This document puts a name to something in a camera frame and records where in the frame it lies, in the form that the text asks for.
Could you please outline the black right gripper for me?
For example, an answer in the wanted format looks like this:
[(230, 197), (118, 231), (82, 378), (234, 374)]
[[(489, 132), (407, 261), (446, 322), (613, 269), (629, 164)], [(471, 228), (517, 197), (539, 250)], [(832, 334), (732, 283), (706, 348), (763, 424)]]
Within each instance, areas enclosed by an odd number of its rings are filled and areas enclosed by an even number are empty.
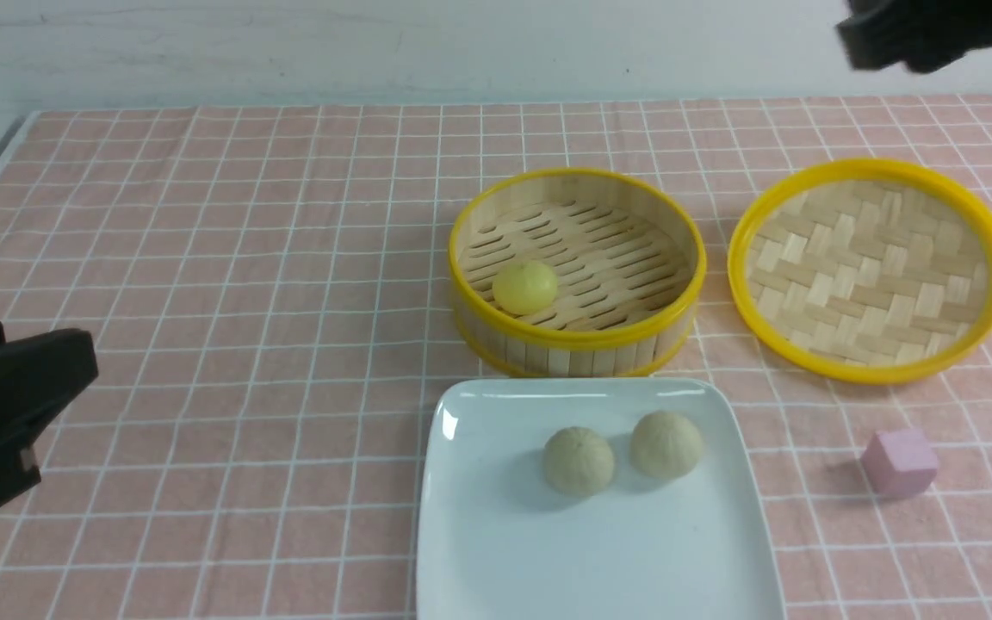
[(932, 74), (992, 48), (992, 1), (851, 1), (837, 33), (855, 71)]

